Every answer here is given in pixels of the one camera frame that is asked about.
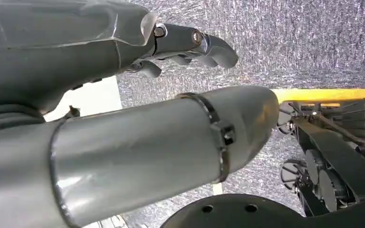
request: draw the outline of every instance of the robotic hand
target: robotic hand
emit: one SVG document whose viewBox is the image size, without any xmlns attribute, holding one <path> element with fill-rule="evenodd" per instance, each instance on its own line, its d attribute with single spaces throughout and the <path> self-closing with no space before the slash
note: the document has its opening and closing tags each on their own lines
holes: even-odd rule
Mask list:
<svg viewBox="0 0 365 228">
<path fill-rule="evenodd" d="M 235 51 L 224 40 L 201 33 L 195 28 L 158 23 L 154 37 L 153 53 L 133 63 L 129 72 L 158 77 L 162 70 L 147 61 L 149 59 L 171 59 L 179 65 L 187 65 L 197 59 L 208 67 L 220 65 L 224 68 L 231 68 L 238 61 Z"/>
</svg>

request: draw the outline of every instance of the bolt hole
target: bolt hole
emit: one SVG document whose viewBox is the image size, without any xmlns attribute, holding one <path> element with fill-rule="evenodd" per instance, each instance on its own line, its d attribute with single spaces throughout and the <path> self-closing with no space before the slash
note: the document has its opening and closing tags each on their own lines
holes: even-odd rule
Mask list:
<svg viewBox="0 0 365 228">
<path fill-rule="evenodd" d="M 213 207 L 211 205 L 205 206 L 202 208 L 203 213 L 211 213 L 213 210 Z"/>
<path fill-rule="evenodd" d="M 245 209 L 245 210 L 246 210 L 246 212 L 248 212 L 248 213 L 254 213 L 255 211 L 257 211 L 257 210 L 258 210 L 258 207 L 257 207 L 256 205 L 254 205 L 254 204 L 249 204 L 249 205 L 247 205 L 244 209 Z"/>
</svg>

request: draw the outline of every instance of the welded seam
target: welded seam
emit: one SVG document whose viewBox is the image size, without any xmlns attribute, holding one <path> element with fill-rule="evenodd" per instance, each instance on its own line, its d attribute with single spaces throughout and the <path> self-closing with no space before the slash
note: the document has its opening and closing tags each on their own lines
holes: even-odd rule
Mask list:
<svg viewBox="0 0 365 228">
<path fill-rule="evenodd" d="M 58 178 L 57 178 L 57 171 L 55 168 L 55 152 L 53 150 L 53 144 L 56 141 L 58 137 L 58 132 L 61 129 L 62 125 L 67 121 L 67 119 L 59 119 L 58 125 L 54 129 L 54 132 L 51 136 L 51 139 L 49 141 L 49 149 L 48 149 L 48 167 L 49 167 L 49 175 L 51 179 L 51 186 L 52 191 L 54 193 L 54 198 L 56 199 L 56 203 L 58 206 L 58 209 L 60 211 L 61 217 L 63 218 L 64 222 L 71 228 L 79 228 L 80 226 L 76 225 L 74 222 L 70 212 L 67 209 L 67 206 L 63 200 L 63 196 L 61 194 L 61 189 L 57 185 Z"/>
</svg>

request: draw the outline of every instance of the screw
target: screw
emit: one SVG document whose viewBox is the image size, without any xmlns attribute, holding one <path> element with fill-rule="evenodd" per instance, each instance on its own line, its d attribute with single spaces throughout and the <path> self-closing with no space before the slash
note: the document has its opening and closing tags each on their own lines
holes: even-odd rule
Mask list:
<svg viewBox="0 0 365 228">
<path fill-rule="evenodd" d="M 230 134 L 230 133 L 226 133 L 226 134 L 224 134 L 224 138 L 225 138 L 225 139 L 231 139 L 231 134 Z"/>
<path fill-rule="evenodd" d="M 196 45 L 201 43 L 202 35 L 198 30 L 194 30 L 194 32 L 192 32 L 192 40 L 193 40 L 194 44 L 196 44 Z"/>
<path fill-rule="evenodd" d="M 157 27 L 154 29 L 154 36 L 155 37 L 162 37 L 165 35 L 164 29 L 161 27 Z"/>
</svg>

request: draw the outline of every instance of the bolt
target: bolt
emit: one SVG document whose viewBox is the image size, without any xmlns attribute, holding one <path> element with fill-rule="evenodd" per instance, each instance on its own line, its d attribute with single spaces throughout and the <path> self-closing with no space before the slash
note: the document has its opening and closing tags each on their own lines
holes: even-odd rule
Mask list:
<svg viewBox="0 0 365 228">
<path fill-rule="evenodd" d="M 231 135 L 229 133 L 224 134 L 225 139 L 231 139 Z"/>
<path fill-rule="evenodd" d="M 295 186 L 294 188 L 292 188 L 292 191 L 293 191 L 293 193 L 297 194 L 298 193 L 298 187 Z"/>
<path fill-rule="evenodd" d="M 161 27 L 157 27 L 154 29 L 154 36 L 155 37 L 162 37 L 165 35 L 164 29 Z"/>
<path fill-rule="evenodd" d="M 202 35 L 198 30 L 195 30 L 194 32 L 192 32 L 192 40 L 193 40 L 194 44 L 196 44 L 196 45 L 201 43 Z"/>
</svg>

